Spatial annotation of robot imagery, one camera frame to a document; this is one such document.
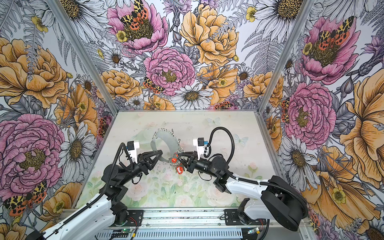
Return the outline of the metal key organizer plate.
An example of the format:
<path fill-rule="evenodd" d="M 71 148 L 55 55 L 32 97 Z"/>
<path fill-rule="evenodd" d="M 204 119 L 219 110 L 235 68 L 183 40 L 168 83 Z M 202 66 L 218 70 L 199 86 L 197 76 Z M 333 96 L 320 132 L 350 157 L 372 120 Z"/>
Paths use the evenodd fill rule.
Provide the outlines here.
<path fill-rule="evenodd" d="M 153 151 L 159 151 L 161 147 L 166 146 L 168 150 L 162 155 L 160 161 L 169 163 L 173 166 L 175 166 L 179 160 L 176 164 L 173 164 L 171 159 L 178 159 L 179 153 L 185 152 L 181 146 L 181 140 L 175 136 L 173 129 L 168 130 L 165 128 L 159 128 L 155 131 L 150 146 Z"/>

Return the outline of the key with red tag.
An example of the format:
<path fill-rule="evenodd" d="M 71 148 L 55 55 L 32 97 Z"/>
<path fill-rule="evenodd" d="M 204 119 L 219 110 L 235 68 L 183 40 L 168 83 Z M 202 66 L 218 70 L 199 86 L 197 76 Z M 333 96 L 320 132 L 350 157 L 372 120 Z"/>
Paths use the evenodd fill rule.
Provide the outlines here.
<path fill-rule="evenodd" d="M 181 165 L 177 166 L 176 167 L 176 170 L 177 170 L 177 173 L 179 175 L 181 175 L 183 172 L 184 172 L 184 167 L 182 167 Z"/>

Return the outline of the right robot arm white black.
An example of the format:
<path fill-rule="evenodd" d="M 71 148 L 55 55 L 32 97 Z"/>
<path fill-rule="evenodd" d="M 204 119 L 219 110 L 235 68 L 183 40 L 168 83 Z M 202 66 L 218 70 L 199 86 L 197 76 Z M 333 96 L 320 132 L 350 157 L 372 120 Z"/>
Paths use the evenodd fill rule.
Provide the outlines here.
<path fill-rule="evenodd" d="M 233 217 L 244 225 L 257 220 L 275 220 L 284 228 L 296 232 L 302 219 L 309 214 L 307 201 L 279 176 L 266 181 L 240 177 L 229 170 L 223 155 L 203 159 L 197 152 L 178 155 L 187 172 L 207 174 L 221 193 L 245 196 Z"/>

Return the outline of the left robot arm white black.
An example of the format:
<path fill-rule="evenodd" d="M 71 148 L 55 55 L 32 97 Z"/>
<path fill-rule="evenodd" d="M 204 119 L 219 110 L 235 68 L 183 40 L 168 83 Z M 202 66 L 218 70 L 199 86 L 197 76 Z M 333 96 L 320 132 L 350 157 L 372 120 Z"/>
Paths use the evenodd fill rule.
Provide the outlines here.
<path fill-rule="evenodd" d="M 87 240 L 113 225 L 122 226 L 132 222 L 138 226 L 137 220 L 130 216 L 127 206 L 122 203 L 122 198 L 128 191 L 125 184 L 136 177 L 148 175 L 162 155 L 161 150 L 145 152 L 138 155 L 137 163 L 131 162 L 129 166 L 125 166 L 122 163 L 117 165 L 120 156 L 117 153 L 113 163 L 105 169 L 106 184 L 99 194 L 59 224 L 42 233 L 34 231 L 26 239 Z"/>

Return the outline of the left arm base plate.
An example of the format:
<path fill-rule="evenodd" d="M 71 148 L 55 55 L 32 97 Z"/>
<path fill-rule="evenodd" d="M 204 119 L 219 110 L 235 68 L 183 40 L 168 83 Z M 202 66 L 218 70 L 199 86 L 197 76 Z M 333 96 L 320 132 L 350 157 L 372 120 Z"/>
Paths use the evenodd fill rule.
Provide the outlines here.
<path fill-rule="evenodd" d="M 140 227 L 144 218 L 144 210 L 125 210 L 116 215 L 112 227 Z"/>

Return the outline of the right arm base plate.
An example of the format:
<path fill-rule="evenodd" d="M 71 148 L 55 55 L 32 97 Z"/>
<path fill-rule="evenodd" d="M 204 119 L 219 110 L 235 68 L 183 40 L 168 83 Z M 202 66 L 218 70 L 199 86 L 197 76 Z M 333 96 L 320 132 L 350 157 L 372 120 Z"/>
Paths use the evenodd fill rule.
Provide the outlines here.
<path fill-rule="evenodd" d="M 243 212 L 235 209 L 224 209 L 226 226 L 250 225 L 253 221 Z"/>

